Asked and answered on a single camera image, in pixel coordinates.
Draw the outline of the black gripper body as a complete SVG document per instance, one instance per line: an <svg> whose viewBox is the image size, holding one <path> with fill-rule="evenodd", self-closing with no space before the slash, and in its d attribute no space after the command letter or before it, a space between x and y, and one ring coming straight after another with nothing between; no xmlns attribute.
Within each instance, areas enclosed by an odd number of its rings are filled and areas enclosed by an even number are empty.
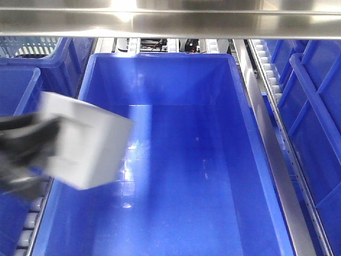
<svg viewBox="0 0 341 256"><path fill-rule="evenodd" d="M37 125L1 127L1 191L36 195L37 175L29 166L37 157Z"/></svg>

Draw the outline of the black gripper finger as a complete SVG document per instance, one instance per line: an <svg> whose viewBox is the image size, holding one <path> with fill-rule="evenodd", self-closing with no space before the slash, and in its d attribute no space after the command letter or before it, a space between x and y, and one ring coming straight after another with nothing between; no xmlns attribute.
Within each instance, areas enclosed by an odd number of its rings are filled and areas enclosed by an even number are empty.
<svg viewBox="0 0 341 256"><path fill-rule="evenodd" d="M1 133L38 133L45 132L43 122L37 113L1 117Z"/></svg>
<svg viewBox="0 0 341 256"><path fill-rule="evenodd" d="M45 132L38 133L5 133L5 169L7 171L26 167L49 148L55 147L60 131L61 118L40 119Z"/></svg>

